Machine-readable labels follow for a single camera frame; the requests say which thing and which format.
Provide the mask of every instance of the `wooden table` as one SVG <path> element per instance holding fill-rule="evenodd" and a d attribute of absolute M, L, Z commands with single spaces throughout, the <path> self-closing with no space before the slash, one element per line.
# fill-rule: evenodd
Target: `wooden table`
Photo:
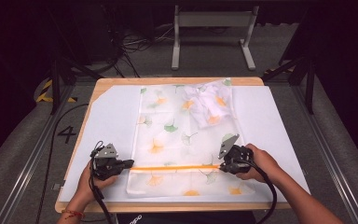
<path fill-rule="evenodd" d="M 221 77 L 157 77 L 157 78 L 102 78 L 97 81 L 94 92 L 91 95 L 89 105 L 91 105 L 100 95 L 115 85 L 156 85 L 156 84 L 192 84 L 210 82 Z M 234 86 L 264 86 L 263 81 L 259 77 L 233 77 L 231 79 Z M 79 137 L 77 138 L 72 159 L 69 167 L 76 154 L 76 150 L 80 144 L 82 134 L 86 125 L 86 121 L 90 114 L 91 106 L 89 106 L 83 124 L 81 126 Z M 171 211 L 233 211 L 233 210 L 255 210 L 269 209 L 270 203 L 110 203 L 106 202 L 109 212 L 114 213 L 133 213 L 133 212 L 171 212 Z M 67 203 L 57 200 L 55 209 L 61 212 Z M 276 208 L 290 208 L 288 203 L 277 203 Z M 85 212 L 102 212 L 100 205 L 91 203 Z"/>

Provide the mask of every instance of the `gray floor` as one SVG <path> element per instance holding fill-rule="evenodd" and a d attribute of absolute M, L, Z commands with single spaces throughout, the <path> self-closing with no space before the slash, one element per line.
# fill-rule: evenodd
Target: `gray floor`
<path fill-rule="evenodd" d="M 246 67 L 238 38 L 242 31 L 228 29 L 222 35 L 206 30 L 188 30 L 182 35 L 181 61 L 178 71 L 171 70 L 172 41 L 165 40 L 150 49 L 130 54 L 131 60 L 141 77 L 261 77 L 269 68 L 277 67 L 280 57 L 296 25 L 280 25 L 255 27 L 250 49 L 255 59 L 256 70 Z M 124 62 L 118 63 L 126 77 L 133 77 L 133 72 Z M 114 70 L 103 73 L 106 77 L 117 77 Z M 71 96 L 77 97 L 76 103 L 66 103 L 62 111 L 76 105 L 88 103 L 95 82 L 89 78 L 80 78 Z M 299 89 L 290 87 L 286 82 L 268 82 L 283 123 L 294 146 L 300 165 L 306 171 L 306 179 L 314 197 L 325 204 L 345 223 L 358 223 L 351 214 L 351 204 L 343 200 L 344 193 L 339 191 L 339 183 L 335 173 L 326 165 L 320 139 L 312 130 L 310 119 L 316 120 L 325 142 L 345 177 L 353 198 L 358 203 L 358 152 L 334 107 L 329 102 L 323 87 L 316 80 L 314 93 L 314 116 L 309 116 L 298 101 Z M 58 131 L 68 126 L 74 127 L 78 133 L 84 118 L 86 107 L 82 106 L 68 113 L 62 119 Z M 38 103 L 37 107 L 18 125 L 0 149 L 0 211 L 6 207 L 5 202 L 21 175 L 24 165 L 37 145 L 40 134 L 51 116 L 51 103 Z M 65 144 L 65 137 L 56 136 L 52 161 L 48 176 L 48 189 L 43 203 L 40 223 L 54 223 L 59 214 L 54 210 L 58 191 L 51 189 L 54 184 L 63 184 L 68 161 L 76 137 L 71 137 Z M 43 155 L 34 171 L 26 179 L 24 192 L 12 205 L 8 223 L 33 223 L 40 202 L 40 196 L 48 163 L 49 139 L 43 148 Z M 255 211 L 257 219 L 265 215 L 265 211 Z M 101 214 L 92 214 L 88 219 L 103 218 Z M 297 223 L 292 210 L 276 210 L 267 223 Z"/>

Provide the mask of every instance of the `bracelet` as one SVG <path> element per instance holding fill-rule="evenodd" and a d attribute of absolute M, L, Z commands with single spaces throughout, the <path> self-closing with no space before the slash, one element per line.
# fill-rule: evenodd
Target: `bracelet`
<path fill-rule="evenodd" d="M 70 217 L 80 217 L 80 219 L 81 219 L 81 218 L 85 217 L 84 213 L 77 212 L 77 211 L 71 211 L 71 210 L 67 210 L 67 209 L 63 209 L 61 211 L 61 213 L 70 213 L 71 214 L 69 217 L 66 217 L 65 219 L 70 218 Z"/>

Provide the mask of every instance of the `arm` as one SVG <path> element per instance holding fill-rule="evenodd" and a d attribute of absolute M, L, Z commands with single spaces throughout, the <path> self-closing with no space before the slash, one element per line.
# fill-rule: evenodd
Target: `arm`
<path fill-rule="evenodd" d="M 94 195 L 90 189 L 89 185 L 90 178 L 90 163 L 84 168 L 83 173 L 80 176 L 79 182 L 77 184 L 77 190 L 74 197 L 66 206 L 65 210 L 83 213 L 87 205 L 94 201 Z M 102 181 L 97 178 L 94 178 L 94 183 L 98 186 L 99 189 L 103 189 L 117 180 L 117 176 L 111 176 L 106 180 Z M 80 223 L 81 217 L 74 216 L 71 213 L 62 213 L 60 219 L 57 221 L 57 224 L 77 224 Z"/>
<path fill-rule="evenodd" d="M 299 223 L 342 223 L 330 210 L 310 196 L 287 174 L 278 163 L 264 150 L 252 144 L 246 147 L 254 152 L 255 163 L 264 170 L 295 211 Z M 252 168 L 248 173 L 237 174 L 241 179 L 255 179 L 264 182 L 263 177 Z"/>

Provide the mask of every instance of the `person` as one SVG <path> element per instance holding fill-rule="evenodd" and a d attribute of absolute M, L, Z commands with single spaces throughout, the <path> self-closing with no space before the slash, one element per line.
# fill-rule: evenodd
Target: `person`
<path fill-rule="evenodd" d="M 336 215 L 322 205 L 318 200 L 310 196 L 297 182 L 287 174 L 279 164 L 267 153 L 267 151 L 257 148 L 252 144 L 246 145 L 254 152 L 255 163 L 264 170 L 272 184 L 276 186 L 287 202 L 291 205 L 299 223 L 324 223 L 338 224 L 343 223 Z M 264 178 L 252 168 L 248 173 L 239 173 L 236 176 L 240 179 L 255 179 L 259 182 L 265 182 Z M 76 193 L 66 206 L 64 212 L 57 223 L 80 223 L 83 211 L 87 204 L 94 200 L 89 186 L 90 163 L 84 169 L 77 186 Z M 95 185 L 103 189 L 117 180 L 117 176 L 101 181 L 95 179 Z"/>

